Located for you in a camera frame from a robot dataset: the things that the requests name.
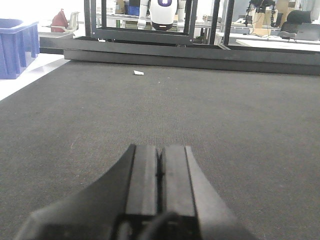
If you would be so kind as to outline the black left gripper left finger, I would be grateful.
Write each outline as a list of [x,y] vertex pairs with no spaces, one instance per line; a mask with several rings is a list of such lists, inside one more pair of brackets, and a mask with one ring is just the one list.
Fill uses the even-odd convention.
[[99,179],[32,212],[17,240],[114,240],[128,220],[137,225],[157,214],[158,151],[131,144]]

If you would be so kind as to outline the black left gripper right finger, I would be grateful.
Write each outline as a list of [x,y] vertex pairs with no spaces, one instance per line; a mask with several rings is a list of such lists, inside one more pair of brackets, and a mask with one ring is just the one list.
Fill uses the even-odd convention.
[[175,212],[194,240],[255,240],[199,167],[191,147],[162,149],[162,209]]

